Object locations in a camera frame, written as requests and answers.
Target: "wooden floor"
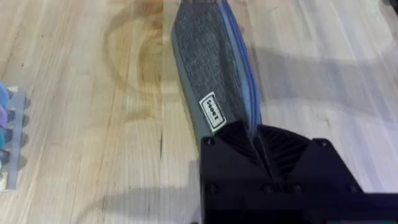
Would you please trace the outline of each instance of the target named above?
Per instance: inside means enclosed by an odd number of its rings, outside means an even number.
[[[398,192],[398,17],[382,0],[230,0],[266,124],[330,139],[368,192]],[[190,223],[198,151],[174,0],[0,0],[0,78],[31,100],[0,223]]]

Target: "label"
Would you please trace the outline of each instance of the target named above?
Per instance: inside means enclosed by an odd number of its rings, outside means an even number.
[[[201,99],[199,104],[206,116],[211,131],[215,132],[226,124],[225,116],[217,103],[216,96],[213,91]]]

